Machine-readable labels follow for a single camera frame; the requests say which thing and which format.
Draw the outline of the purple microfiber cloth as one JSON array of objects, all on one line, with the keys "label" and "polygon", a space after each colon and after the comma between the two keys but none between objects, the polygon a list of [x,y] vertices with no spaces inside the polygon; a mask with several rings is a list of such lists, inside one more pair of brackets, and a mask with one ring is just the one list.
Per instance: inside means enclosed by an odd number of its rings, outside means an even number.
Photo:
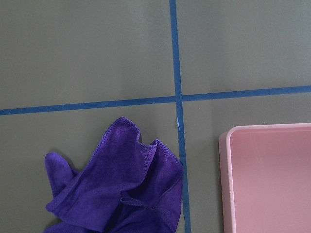
[{"label": "purple microfiber cloth", "polygon": [[181,215],[183,166],[160,141],[146,145],[125,117],[105,132],[77,171],[50,152],[45,168],[60,222],[48,233],[174,233]]}]

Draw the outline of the pink plastic bin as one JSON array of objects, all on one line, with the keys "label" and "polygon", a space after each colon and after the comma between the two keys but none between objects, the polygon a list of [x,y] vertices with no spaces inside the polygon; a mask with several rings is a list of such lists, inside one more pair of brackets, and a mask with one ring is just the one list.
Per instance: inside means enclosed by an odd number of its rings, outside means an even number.
[{"label": "pink plastic bin", "polygon": [[219,137],[226,233],[311,230],[311,125],[237,126]]}]

